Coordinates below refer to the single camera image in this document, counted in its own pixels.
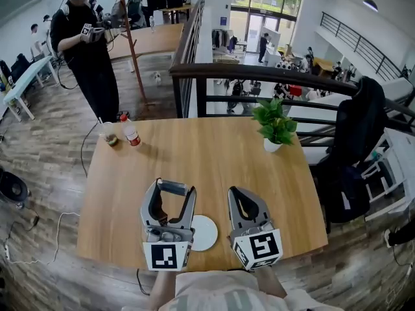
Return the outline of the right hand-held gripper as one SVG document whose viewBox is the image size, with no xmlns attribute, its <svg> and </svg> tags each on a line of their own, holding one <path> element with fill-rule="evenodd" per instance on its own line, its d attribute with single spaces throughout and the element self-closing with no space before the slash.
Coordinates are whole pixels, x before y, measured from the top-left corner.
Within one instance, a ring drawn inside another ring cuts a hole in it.
<svg viewBox="0 0 415 311">
<path fill-rule="evenodd" d="M 281 234 L 269 220 L 265 200 L 252 191 L 232 186 L 228 190 L 228 208 L 233 228 L 229 236 L 231 248 L 243 268 L 255 270 L 275 264 L 283 256 Z M 261 223 L 245 228 L 246 220 Z"/>
</svg>

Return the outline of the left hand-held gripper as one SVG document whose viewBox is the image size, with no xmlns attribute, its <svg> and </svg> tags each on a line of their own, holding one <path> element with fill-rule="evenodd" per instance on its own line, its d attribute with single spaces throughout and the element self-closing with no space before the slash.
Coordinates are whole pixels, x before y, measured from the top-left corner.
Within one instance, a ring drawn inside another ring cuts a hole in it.
<svg viewBox="0 0 415 311">
<path fill-rule="evenodd" d="M 194 241 L 195 230 L 191 228 L 191 224 L 195 211 L 196 189 L 191 187 L 188 190 L 179 217 L 169 220 L 170 227 L 160 227 L 167 224 L 167 214 L 162 209 L 159 186 L 162 181 L 158 178 L 153 182 L 141 204 L 141 218 L 143 224 L 148 226 L 143 251 L 150 271 L 182 271 L 187 267 Z"/>
</svg>

